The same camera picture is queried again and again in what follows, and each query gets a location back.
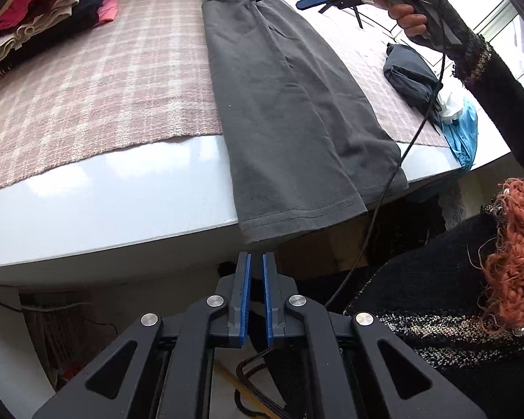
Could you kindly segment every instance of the black cable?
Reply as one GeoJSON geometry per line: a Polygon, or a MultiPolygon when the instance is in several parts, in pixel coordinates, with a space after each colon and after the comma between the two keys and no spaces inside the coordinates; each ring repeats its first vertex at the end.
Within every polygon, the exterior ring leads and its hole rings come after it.
{"type": "MultiPolygon", "coordinates": [[[[344,9],[340,9],[340,11],[343,11],[343,12],[349,14],[349,15],[352,15],[353,17],[357,17],[356,14],[355,14],[355,11],[353,10],[353,8],[344,8],[344,9]]],[[[359,15],[365,17],[365,19],[369,19],[375,25],[378,25],[383,30],[385,30],[387,33],[390,33],[390,35],[386,35],[386,36],[389,36],[391,40],[395,41],[395,39],[392,37],[392,30],[393,30],[393,28],[389,30],[385,26],[379,24],[375,19],[373,19],[372,17],[369,17],[368,15],[363,14],[362,12],[359,12],[359,15]]]]}
{"type": "Polygon", "coordinates": [[[278,416],[280,419],[291,419],[291,416],[286,413],[283,408],[275,403],[274,400],[269,398],[266,394],[264,394],[260,389],[258,389],[247,377],[247,375],[243,372],[243,368],[249,365],[250,363],[263,358],[265,355],[267,355],[269,352],[271,352],[271,348],[266,348],[264,351],[259,352],[258,354],[245,359],[243,362],[239,363],[237,366],[237,378],[239,378],[239,381],[246,386],[247,389],[249,389],[252,394],[261,401],[261,403],[267,407],[271,412],[273,412],[276,416],[278,416]]]}
{"type": "MultiPolygon", "coordinates": [[[[23,308],[18,309],[16,307],[9,306],[9,305],[1,302],[1,301],[0,301],[0,306],[6,308],[8,310],[11,310],[12,312],[17,312],[17,313],[23,313],[24,311],[26,311],[26,312],[35,312],[35,313],[53,313],[50,310],[36,310],[36,309],[28,310],[28,309],[23,309],[23,308]]],[[[89,319],[89,318],[86,318],[86,317],[82,317],[82,318],[84,320],[86,320],[86,321],[89,321],[90,323],[98,324],[99,326],[110,326],[110,327],[112,327],[112,329],[115,331],[116,336],[118,337],[118,329],[117,329],[117,327],[114,324],[112,324],[112,323],[100,323],[98,321],[93,321],[92,319],[89,319]]]]}
{"type": "Polygon", "coordinates": [[[22,312],[23,312],[23,310],[21,310],[21,309],[17,309],[17,308],[12,307],[12,306],[9,306],[9,305],[7,305],[7,304],[4,304],[3,302],[0,302],[0,306],[6,308],[6,309],[8,309],[8,310],[11,310],[12,312],[18,312],[18,313],[22,313],[22,312]]]}
{"type": "Polygon", "coordinates": [[[112,327],[113,331],[115,332],[115,335],[118,337],[118,328],[113,323],[100,323],[98,321],[93,321],[92,319],[82,317],[85,321],[89,321],[93,324],[98,324],[98,326],[110,326],[112,327]]]}
{"type": "MultiPolygon", "coordinates": [[[[246,378],[250,378],[255,373],[258,373],[259,371],[261,371],[263,369],[266,369],[266,368],[268,368],[266,363],[261,363],[260,365],[257,365],[255,368],[250,369],[246,373],[245,376],[246,376],[246,378]]],[[[239,411],[241,413],[243,413],[245,416],[248,416],[248,417],[268,417],[267,414],[265,414],[265,413],[263,413],[261,411],[249,410],[246,406],[244,406],[242,401],[241,401],[241,391],[239,391],[238,389],[235,389],[235,404],[236,404],[237,408],[239,409],[239,411]]]]}
{"type": "Polygon", "coordinates": [[[377,207],[374,209],[373,217],[372,217],[372,219],[370,221],[370,225],[369,225],[369,228],[367,230],[367,234],[365,236],[365,240],[363,242],[363,246],[361,247],[361,250],[359,251],[359,254],[358,254],[357,258],[355,259],[355,262],[353,262],[353,264],[351,265],[350,271],[347,274],[347,276],[345,277],[345,279],[343,280],[343,282],[340,284],[340,286],[337,288],[337,290],[334,292],[334,294],[331,296],[331,298],[328,299],[326,304],[324,304],[324,307],[326,307],[327,309],[334,302],[334,300],[340,295],[342,290],[345,288],[345,285],[348,284],[349,280],[355,274],[355,267],[359,263],[359,260],[361,260],[361,257],[363,256],[367,246],[369,245],[370,236],[371,236],[371,233],[373,231],[375,222],[377,220],[378,210],[380,208],[380,205],[382,204],[382,200],[386,196],[388,188],[390,187],[390,184],[392,183],[392,180],[394,179],[395,175],[398,173],[398,170],[402,167],[402,163],[404,162],[404,159],[407,157],[411,147],[415,144],[419,134],[423,130],[423,127],[425,127],[425,124],[427,123],[427,121],[429,119],[429,115],[430,115],[430,113],[431,113],[431,111],[433,109],[433,105],[434,105],[434,103],[435,103],[435,101],[437,99],[437,94],[439,93],[440,89],[443,87],[444,66],[445,66],[445,62],[446,62],[446,54],[444,53],[444,51],[446,50],[445,30],[444,30],[443,17],[442,17],[442,15],[440,13],[440,10],[439,10],[440,7],[437,7],[435,9],[439,13],[440,25],[443,28],[443,59],[442,59],[441,71],[440,71],[440,75],[439,75],[439,83],[437,84],[437,86],[436,86],[436,88],[435,88],[435,90],[434,90],[434,92],[433,92],[433,94],[431,96],[431,100],[429,101],[429,107],[427,108],[427,111],[425,112],[425,116],[423,117],[423,121],[419,125],[419,128],[417,129],[417,132],[415,133],[414,138],[412,138],[411,142],[409,143],[408,147],[406,148],[406,151],[404,152],[404,154],[400,158],[400,161],[396,165],[396,168],[391,173],[390,177],[388,178],[388,181],[385,183],[385,185],[384,185],[384,187],[382,189],[382,192],[380,193],[380,197],[379,197],[379,199],[377,201],[377,207]]]}

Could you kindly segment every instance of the blue gripper pad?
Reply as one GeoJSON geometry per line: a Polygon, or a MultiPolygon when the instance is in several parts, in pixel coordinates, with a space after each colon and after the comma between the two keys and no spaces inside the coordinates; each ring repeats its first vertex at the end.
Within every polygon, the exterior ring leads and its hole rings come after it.
{"type": "Polygon", "coordinates": [[[268,260],[266,254],[263,255],[262,263],[263,282],[264,282],[264,306],[266,307],[266,341],[271,348],[274,343],[274,330],[272,327],[272,311],[270,299],[270,281],[268,279],[268,260]]]}
{"type": "Polygon", "coordinates": [[[247,252],[239,254],[229,299],[228,337],[232,345],[237,348],[245,344],[249,324],[251,257],[247,252]]]}
{"type": "Polygon", "coordinates": [[[299,0],[295,6],[302,11],[303,9],[314,8],[315,6],[320,6],[330,1],[332,0],[299,0]]]}

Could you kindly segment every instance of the black gripper frame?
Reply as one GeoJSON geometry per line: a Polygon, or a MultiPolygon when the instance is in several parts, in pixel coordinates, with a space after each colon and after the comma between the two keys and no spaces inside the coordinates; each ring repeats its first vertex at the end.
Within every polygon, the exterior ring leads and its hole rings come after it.
{"type": "Polygon", "coordinates": [[[218,297],[132,324],[33,419],[207,419],[214,349],[245,342],[250,260],[239,255],[236,273],[219,280],[218,297]]]}
{"type": "Polygon", "coordinates": [[[308,419],[485,419],[484,412],[371,314],[347,317],[296,297],[263,259],[268,345],[308,352],[308,419]]]}

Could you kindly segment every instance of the pink clothing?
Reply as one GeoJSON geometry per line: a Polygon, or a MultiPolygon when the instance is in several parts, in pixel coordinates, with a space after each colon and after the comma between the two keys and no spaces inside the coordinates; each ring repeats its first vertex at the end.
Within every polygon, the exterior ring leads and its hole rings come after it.
{"type": "Polygon", "coordinates": [[[106,23],[112,22],[116,19],[118,13],[118,0],[103,0],[103,4],[97,11],[99,15],[99,22],[96,27],[105,25],[106,23]]]}

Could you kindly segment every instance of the person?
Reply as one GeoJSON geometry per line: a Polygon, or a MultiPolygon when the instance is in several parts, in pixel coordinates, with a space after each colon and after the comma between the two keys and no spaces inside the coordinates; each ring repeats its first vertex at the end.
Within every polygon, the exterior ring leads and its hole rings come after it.
{"type": "MultiPolygon", "coordinates": [[[[386,9],[412,38],[427,17],[405,4],[386,9]]],[[[482,36],[447,0],[446,48],[454,75],[474,95],[524,168],[524,89],[482,36]]],[[[489,418],[524,417],[524,179],[509,179],[479,215],[397,256],[347,307],[376,315],[481,407],[489,418]]]]}

